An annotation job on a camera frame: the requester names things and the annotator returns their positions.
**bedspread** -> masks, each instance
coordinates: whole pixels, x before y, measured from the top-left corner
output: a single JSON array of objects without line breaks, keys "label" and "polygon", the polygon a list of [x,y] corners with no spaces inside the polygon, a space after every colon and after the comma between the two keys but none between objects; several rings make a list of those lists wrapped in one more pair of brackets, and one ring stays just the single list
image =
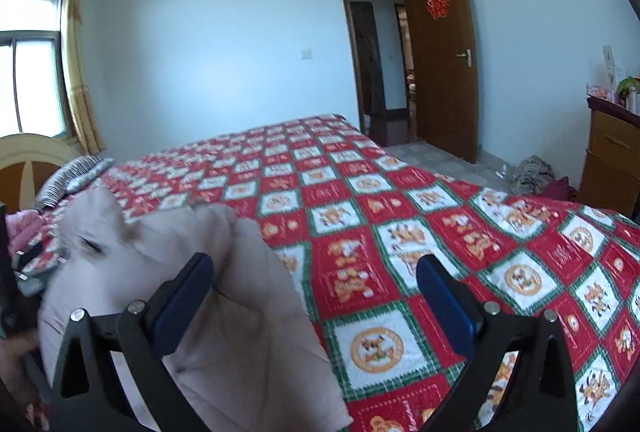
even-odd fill
[{"label": "bedspread", "polygon": [[[97,183],[127,221],[188,202],[222,202],[256,219],[328,352],[351,431],[418,430],[462,370],[418,293],[415,267],[426,253],[481,301],[559,314],[581,430],[603,414],[640,353],[640,227],[411,167],[338,115],[150,154]],[[46,252],[30,269],[57,259],[56,221],[70,202],[47,215]],[[479,425],[515,361],[505,356]]]}]

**blue gripper pad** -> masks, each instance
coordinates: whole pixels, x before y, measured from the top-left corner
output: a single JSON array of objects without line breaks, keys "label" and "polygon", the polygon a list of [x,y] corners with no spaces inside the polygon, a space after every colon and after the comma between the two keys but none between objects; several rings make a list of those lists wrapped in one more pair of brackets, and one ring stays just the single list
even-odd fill
[{"label": "blue gripper pad", "polygon": [[455,281],[434,255],[425,255],[418,261],[416,278],[420,292],[436,316],[440,327],[447,335],[451,348],[467,359],[473,358],[476,333],[482,327],[478,315],[473,317],[463,308],[458,299]]},{"label": "blue gripper pad", "polygon": [[197,253],[173,281],[163,284],[149,301],[159,310],[151,322],[151,348],[162,357],[175,352],[213,282],[213,262]]}]

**red door decoration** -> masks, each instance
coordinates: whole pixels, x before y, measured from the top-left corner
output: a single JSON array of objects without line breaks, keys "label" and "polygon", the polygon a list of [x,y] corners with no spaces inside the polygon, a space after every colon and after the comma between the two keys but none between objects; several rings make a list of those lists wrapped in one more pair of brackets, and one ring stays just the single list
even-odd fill
[{"label": "red door decoration", "polygon": [[445,18],[449,13],[447,11],[451,0],[427,0],[427,10],[434,19]]}]

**drawer handle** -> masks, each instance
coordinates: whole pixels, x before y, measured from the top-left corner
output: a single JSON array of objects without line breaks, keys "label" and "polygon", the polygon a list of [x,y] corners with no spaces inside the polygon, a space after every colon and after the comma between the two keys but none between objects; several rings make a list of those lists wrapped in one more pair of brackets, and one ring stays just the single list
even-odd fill
[{"label": "drawer handle", "polygon": [[617,139],[615,136],[604,135],[604,137],[607,138],[612,143],[619,145],[620,147],[624,147],[625,149],[631,149],[631,147],[629,147],[624,141],[622,141],[621,139]]}]

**window pane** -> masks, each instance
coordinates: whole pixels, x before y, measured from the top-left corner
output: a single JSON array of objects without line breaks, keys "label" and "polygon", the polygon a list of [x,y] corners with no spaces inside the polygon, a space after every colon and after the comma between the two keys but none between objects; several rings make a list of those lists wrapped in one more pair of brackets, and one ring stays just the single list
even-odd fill
[{"label": "window pane", "polygon": [[0,46],[0,136],[18,132],[14,99],[14,50]]},{"label": "window pane", "polygon": [[60,0],[0,0],[0,32],[60,29]]},{"label": "window pane", "polygon": [[65,131],[52,40],[19,40],[15,82],[23,133],[56,136]]}]

